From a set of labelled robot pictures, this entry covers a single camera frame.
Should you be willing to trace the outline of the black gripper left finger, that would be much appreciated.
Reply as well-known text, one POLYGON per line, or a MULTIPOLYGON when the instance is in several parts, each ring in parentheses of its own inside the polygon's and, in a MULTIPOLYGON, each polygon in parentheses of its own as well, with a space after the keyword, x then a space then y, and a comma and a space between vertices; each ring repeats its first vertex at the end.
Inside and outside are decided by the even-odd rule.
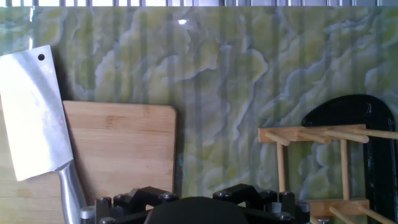
POLYGON ((144 223, 148 206, 156 207, 178 200, 178 195, 155 187, 132 189, 126 194, 101 197, 80 210, 80 224, 144 223))

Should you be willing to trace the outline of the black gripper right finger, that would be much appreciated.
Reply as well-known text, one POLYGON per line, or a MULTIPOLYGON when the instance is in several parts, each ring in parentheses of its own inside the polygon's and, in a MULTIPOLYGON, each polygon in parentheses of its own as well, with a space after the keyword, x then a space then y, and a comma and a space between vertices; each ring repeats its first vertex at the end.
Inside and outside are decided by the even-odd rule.
POLYGON ((289 191, 276 192, 238 184, 213 193, 215 200, 235 204, 249 224, 310 224, 310 205, 289 191))

